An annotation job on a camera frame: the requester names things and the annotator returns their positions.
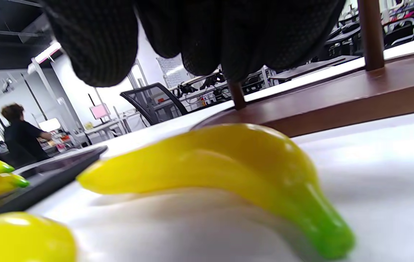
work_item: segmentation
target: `white table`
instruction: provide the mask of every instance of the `white table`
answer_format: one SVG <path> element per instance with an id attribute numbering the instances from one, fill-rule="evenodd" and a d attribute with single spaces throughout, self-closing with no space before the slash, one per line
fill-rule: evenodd
<path id="1" fill-rule="evenodd" d="M 124 116 L 123 118 L 112 119 L 108 123 L 101 124 L 100 126 L 97 126 L 97 127 L 92 128 L 92 129 L 89 129 L 89 130 L 84 131 L 84 133 L 77 134 L 77 137 L 79 138 L 81 136 L 84 136 L 85 134 L 86 135 L 90 135 L 90 134 L 94 134 L 94 133 L 100 134 L 101 131 L 104 131 L 105 136 L 107 137 L 107 139 L 110 139 L 111 138 L 110 129 L 111 129 L 112 126 L 118 126 L 119 124 L 121 124 L 122 125 L 121 126 L 122 127 L 121 130 L 124 130 L 123 121 L 126 120 L 126 119 L 128 119 L 128 118 L 130 118 L 131 116 L 135 116 L 137 114 L 139 114 L 139 113 L 136 112 L 136 113 L 133 113 L 133 114 Z"/>
<path id="2" fill-rule="evenodd" d="M 385 57 L 414 52 L 414 43 L 397 48 L 385 51 Z M 363 60 L 245 98 L 250 101 L 359 66 L 363 66 Z M 105 141 L 101 144 L 109 150 L 103 157 L 186 132 L 231 106 L 231 101 L 225 102 Z M 357 236 L 356 248 L 345 261 L 414 261 L 414 114 L 293 140 L 313 159 L 323 191 Z M 79 242 L 80 262 L 120 262 L 128 258 L 138 262 L 301 261 L 283 239 L 284 235 L 290 242 L 298 239 L 286 222 L 228 192 L 213 189 L 137 197 L 101 196 L 74 182 L 29 212 L 67 224 Z M 303 247 L 300 255 L 306 261 L 321 261 L 312 249 Z"/>

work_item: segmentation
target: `black glove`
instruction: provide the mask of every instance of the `black glove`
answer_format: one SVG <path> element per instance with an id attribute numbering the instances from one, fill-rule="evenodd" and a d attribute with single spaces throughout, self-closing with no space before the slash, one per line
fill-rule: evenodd
<path id="1" fill-rule="evenodd" d="M 264 64 L 293 68 L 314 57 L 345 0 L 41 0 L 76 75 L 88 85 L 120 83 L 137 54 L 139 17 L 155 52 L 182 53 L 200 76 L 221 63 L 239 82 Z"/>

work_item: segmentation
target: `dark hair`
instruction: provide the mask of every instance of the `dark hair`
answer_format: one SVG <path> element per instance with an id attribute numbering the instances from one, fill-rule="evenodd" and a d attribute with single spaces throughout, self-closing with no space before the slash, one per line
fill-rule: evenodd
<path id="1" fill-rule="evenodd" d="M 2 108 L 2 116 L 11 123 L 11 121 L 19 120 L 23 116 L 24 108 L 17 103 Z"/>

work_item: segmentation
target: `pink screen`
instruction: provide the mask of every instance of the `pink screen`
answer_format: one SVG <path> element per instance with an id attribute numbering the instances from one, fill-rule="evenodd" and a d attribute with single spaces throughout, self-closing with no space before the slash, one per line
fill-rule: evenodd
<path id="1" fill-rule="evenodd" d="M 107 110 L 105 109 L 104 105 L 94 106 L 91 107 L 92 114 L 94 115 L 95 119 L 103 118 L 104 116 L 107 116 Z"/>

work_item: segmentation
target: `black shirt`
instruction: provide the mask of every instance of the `black shirt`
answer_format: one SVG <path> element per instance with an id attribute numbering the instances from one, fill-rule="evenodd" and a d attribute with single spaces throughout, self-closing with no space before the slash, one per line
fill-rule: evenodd
<path id="1" fill-rule="evenodd" d="M 26 121 L 13 121 L 5 128 L 5 143 L 8 151 L 17 160 L 38 162 L 49 159 L 37 138 L 44 131 Z"/>

